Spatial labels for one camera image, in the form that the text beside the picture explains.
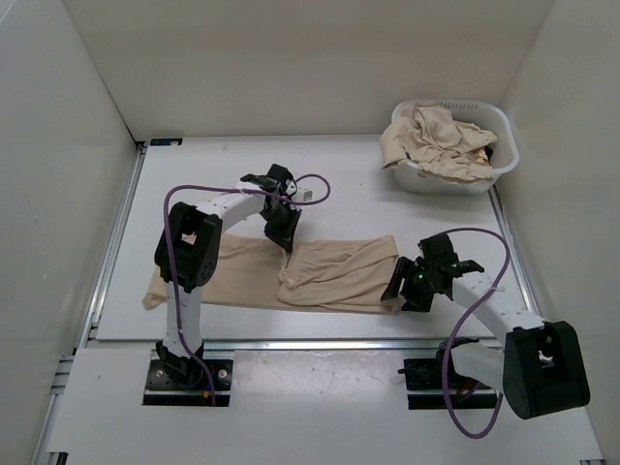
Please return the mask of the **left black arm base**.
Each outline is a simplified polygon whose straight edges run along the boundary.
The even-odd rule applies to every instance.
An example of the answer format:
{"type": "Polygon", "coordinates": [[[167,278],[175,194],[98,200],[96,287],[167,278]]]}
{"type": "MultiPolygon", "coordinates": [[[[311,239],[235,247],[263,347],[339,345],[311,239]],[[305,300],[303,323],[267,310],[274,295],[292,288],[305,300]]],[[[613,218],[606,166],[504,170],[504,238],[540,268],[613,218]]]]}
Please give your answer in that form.
{"type": "Polygon", "coordinates": [[[233,383],[233,360],[208,358],[204,348],[195,356],[177,356],[158,348],[149,361],[142,404],[170,407],[228,407],[233,383]]]}

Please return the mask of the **beige trousers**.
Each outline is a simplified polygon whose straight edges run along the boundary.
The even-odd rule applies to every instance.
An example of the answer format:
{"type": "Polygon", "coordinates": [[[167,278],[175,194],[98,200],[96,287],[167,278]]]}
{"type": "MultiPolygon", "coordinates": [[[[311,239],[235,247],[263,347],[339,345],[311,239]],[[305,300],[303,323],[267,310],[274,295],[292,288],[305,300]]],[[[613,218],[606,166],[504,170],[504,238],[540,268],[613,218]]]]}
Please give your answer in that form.
{"type": "Polygon", "coordinates": [[[299,241],[286,253],[263,238],[226,233],[201,302],[305,312],[389,314],[382,302],[399,252],[391,235],[299,241]]]}

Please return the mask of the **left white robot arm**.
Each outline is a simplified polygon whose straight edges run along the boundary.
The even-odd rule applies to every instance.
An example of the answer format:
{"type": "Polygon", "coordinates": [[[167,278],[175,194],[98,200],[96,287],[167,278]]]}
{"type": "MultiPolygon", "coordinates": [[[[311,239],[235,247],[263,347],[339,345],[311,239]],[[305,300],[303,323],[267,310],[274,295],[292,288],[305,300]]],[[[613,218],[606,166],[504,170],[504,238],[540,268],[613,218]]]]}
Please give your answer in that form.
{"type": "Polygon", "coordinates": [[[165,284],[167,333],[156,353],[181,387],[214,389],[203,361],[201,292],[216,270],[223,233],[259,215],[266,238],[290,253],[305,204],[293,174],[276,164],[266,174],[242,176],[231,188],[187,184],[166,194],[154,262],[165,284]]]}

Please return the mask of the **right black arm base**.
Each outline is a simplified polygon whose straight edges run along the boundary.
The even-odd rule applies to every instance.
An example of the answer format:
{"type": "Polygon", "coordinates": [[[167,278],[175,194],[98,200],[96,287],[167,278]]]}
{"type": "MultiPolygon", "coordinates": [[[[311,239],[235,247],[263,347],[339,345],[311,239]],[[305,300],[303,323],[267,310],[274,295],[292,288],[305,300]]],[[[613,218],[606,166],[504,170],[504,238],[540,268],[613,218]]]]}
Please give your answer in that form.
{"type": "MultiPolygon", "coordinates": [[[[409,410],[445,410],[438,358],[405,358],[398,370],[405,378],[409,410]]],[[[449,368],[449,394],[454,410],[493,409],[497,393],[477,380],[456,374],[449,368]]]]}

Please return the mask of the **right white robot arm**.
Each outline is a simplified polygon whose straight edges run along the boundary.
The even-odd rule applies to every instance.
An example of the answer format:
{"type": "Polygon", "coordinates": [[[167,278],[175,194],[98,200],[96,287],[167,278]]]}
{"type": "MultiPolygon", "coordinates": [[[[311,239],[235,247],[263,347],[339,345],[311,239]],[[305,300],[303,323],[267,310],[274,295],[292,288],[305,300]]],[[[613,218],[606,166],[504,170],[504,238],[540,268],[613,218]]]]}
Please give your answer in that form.
{"type": "Polygon", "coordinates": [[[464,309],[433,358],[405,360],[401,370],[412,400],[429,391],[433,405],[487,407],[504,400],[521,419],[589,404],[591,393],[577,333],[565,321],[532,313],[500,288],[473,260],[462,261],[448,232],[419,242],[414,260],[401,257],[382,295],[405,312],[427,313],[437,295],[464,309]]]}

